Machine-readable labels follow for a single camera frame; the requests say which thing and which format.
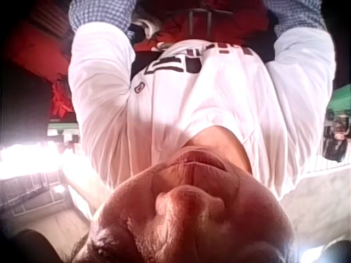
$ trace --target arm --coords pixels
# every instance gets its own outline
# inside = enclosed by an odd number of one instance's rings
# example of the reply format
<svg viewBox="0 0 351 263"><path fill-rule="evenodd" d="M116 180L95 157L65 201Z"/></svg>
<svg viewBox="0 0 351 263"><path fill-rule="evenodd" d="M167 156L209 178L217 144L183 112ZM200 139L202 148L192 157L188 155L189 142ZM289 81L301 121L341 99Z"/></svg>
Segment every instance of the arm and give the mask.
<svg viewBox="0 0 351 263"><path fill-rule="evenodd" d="M286 175L276 182L286 193L307 172L308 161L318 149L332 93L335 52L325 32L320 0L264 2L279 19L275 60L267 63L267 69L287 129Z"/></svg>
<svg viewBox="0 0 351 263"><path fill-rule="evenodd" d="M70 21L77 32L69 83L82 148L101 179L114 187L130 176L126 103L135 53L126 36L130 21L120 23L119 19L121 12L129 17L132 9L118 4L113 8L113 4L133 1L107 2L108 6L96 0L71 4Z"/></svg>

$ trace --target logo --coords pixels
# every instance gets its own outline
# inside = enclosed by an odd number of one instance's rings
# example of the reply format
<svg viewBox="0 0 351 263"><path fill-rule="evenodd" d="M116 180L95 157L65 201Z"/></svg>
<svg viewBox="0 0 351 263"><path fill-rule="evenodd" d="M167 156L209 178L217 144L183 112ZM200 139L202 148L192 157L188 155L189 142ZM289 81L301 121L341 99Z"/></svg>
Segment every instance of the logo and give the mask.
<svg viewBox="0 0 351 263"><path fill-rule="evenodd" d="M139 94L144 88L145 88L145 83L141 81L140 84L134 88L134 91L135 93Z"/></svg>

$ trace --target neck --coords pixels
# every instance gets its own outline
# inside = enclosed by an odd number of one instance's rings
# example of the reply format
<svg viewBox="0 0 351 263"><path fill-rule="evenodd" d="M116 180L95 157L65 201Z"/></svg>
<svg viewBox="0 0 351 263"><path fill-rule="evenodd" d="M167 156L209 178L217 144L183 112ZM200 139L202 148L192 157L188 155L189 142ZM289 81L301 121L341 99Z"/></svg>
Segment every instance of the neck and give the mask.
<svg viewBox="0 0 351 263"><path fill-rule="evenodd" d="M185 146L202 146L214 149L221 157L252 174L250 160L237 137L228 129L212 126L191 138Z"/></svg>

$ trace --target mouth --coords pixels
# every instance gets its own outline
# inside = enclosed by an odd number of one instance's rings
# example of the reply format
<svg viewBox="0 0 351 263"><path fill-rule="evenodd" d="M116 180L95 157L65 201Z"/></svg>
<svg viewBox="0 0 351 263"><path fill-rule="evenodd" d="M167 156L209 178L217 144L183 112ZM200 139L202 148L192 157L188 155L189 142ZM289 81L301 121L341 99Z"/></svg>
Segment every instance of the mouth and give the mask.
<svg viewBox="0 0 351 263"><path fill-rule="evenodd" d="M184 164L184 163L202 163L206 165L210 165L213 167L216 167L222 171L227 171L225 165L214 155L204 152L204 151L197 151L197 150L192 150L189 152L186 152L175 161L173 161L170 166L176 165L176 164Z"/></svg>

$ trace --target checkered shirt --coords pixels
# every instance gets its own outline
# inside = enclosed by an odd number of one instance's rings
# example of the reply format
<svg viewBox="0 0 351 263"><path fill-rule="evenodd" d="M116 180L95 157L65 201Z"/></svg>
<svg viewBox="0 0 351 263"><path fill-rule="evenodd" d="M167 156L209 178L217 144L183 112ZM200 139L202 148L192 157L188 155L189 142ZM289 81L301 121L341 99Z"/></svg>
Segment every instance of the checkered shirt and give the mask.
<svg viewBox="0 0 351 263"><path fill-rule="evenodd" d="M274 30L279 37L294 27L312 27L326 31L321 15L321 0L263 0L278 18Z"/></svg>
<svg viewBox="0 0 351 263"><path fill-rule="evenodd" d="M121 29L129 39L134 33L128 28L137 0L73 0L69 18L76 31L89 22L107 22ZM312 27L326 30L321 15L321 0L263 0L265 6L278 18L275 32L279 37L294 27Z"/></svg>
<svg viewBox="0 0 351 263"><path fill-rule="evenodd" d="M106 22L118 27L129 39L134 33L129 31L132 13L137 0L73 0L69 19L73 31L89 22Z"/></svg>

